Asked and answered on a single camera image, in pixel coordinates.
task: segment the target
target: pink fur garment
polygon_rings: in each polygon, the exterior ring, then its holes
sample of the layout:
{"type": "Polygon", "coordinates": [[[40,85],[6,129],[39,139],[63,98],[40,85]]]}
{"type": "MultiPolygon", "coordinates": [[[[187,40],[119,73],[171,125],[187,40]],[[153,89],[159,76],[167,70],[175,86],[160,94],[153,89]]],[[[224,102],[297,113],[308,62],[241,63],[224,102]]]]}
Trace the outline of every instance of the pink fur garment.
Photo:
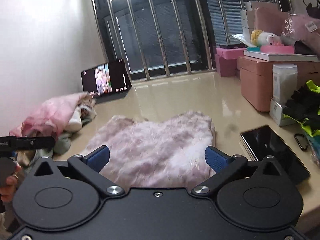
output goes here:
{"type": "Polygon", "coordinates": [[[191,190],[214,174],[204,158],[206,147],[215,143],[211,121],[191,111],[161,123],[114,116],[81,154],[107,145],[110,161],[100,174],[126,191],[130,187],[191,190]]]}

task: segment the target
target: white stuffed animal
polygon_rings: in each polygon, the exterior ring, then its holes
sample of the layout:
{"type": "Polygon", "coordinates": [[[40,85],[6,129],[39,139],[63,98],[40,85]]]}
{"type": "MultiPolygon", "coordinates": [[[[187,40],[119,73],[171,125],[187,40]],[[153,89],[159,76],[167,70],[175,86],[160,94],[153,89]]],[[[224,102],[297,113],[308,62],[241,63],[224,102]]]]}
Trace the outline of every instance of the white stuffed animal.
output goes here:
{"type": "Polygon", "coordinates": [[[266,33],[262,30],[254,30],[251,33],[251,43],[258,47],[263,45],[282,45],[279,36],[273,33],[266,33]]]}

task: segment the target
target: smartphone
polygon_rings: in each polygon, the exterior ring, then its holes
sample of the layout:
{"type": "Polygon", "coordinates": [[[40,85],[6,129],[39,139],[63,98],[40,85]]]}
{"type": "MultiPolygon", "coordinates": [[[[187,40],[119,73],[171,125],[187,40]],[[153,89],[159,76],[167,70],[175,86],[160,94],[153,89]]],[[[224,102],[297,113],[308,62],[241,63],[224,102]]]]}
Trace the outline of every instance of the smartphone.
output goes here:
{"type": "Polygon", "coordinates": [[[295,185],[310,177],[303,163],[270,126],[243,132],[240,140],[253,160],[262,161],[266,155],[274,156],[295,185]]]}

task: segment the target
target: video on screen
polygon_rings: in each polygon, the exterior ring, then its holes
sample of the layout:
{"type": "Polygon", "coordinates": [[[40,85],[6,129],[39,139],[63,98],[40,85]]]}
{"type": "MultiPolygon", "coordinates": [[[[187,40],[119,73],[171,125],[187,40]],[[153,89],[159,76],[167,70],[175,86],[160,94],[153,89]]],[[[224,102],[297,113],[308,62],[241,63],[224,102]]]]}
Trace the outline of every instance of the video on screen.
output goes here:
{"type": "Polygon", "coordinates": [[[98,94],[107,94],[112,91],[108,64],[96,67],[94,70],[98,94]]]}

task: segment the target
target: triangular cutout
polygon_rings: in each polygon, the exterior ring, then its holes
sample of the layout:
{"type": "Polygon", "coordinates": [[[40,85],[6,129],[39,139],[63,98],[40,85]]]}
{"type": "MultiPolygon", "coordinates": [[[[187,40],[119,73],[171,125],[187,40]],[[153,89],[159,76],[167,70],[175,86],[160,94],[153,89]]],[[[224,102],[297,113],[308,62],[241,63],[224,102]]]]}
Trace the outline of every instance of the triangular cutout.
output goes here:
{"type": "Polygon", "coordinates": [[[52,174],[53,172],[51,170],[50,165],[47,162],[43,162],[37,169],[35,176],[38,177],[38,176],[45,176],[45,175],[52,175],[52,174]]]}
{"type": "Polygon", "coordinates": [[[267,163],[263,170],[264,175],[272,175],[272,176],[280,176],[279,171],[277,168],[273,165],[273,163],[267,163]]]}

